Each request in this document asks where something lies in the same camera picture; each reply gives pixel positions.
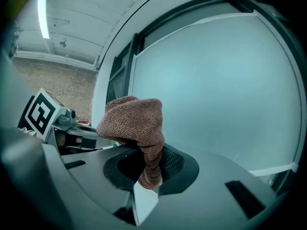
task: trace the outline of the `fluorescent light tube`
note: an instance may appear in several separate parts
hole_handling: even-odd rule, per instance
[[[40,31],[42,32],[43,38],[49,39],[46,6],[47,6],[47,0],[37,0],[37,11],[38,11]]]

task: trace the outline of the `brown towel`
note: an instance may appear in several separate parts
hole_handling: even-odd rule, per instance
[[[154,189],[162,182],[159,168],[164,145],[162,120],[162,103],[158,99],[126,96],[106,105],[105,115],[97,127],[101,137],[121,144],[136,141],[146,162],[138,182],[146,189]]]

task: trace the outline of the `ceiling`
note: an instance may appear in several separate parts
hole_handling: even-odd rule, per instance
[[[47,40],[40,31],[37,1],[30,0],[17,18],[24,29],[18,50],[64,56],[94,66],[110,34],[137,1],[47,0]]]

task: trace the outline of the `frosted window panel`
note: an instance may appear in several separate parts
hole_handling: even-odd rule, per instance
[[[188,26],[143,51],[132,95],[162,101],[165,140],[182,150],[212,151],[249,171],[288,165],[295,156],[295,75],[257,17]]]
[[[178,30],[182,27],[193,24],[196,21],[199,21],[203,18],[207,18],[207,17],[219,15],[219,14],[237,13],[237,12],[239,12],[239,10],[237,10],[235,7],[233,7],[229,3],[221,3],[221,4],[215,4],[215,5],[203,7],[203,8],[185,13],[179,16],[178,18],[173,19],[170,22],[166,23],[165,25],[159,27],[157,30],[155,30],[150,35],[148,35],[145,38],[144,48],[147,48],[154,42],[174,32],[175,30]]]

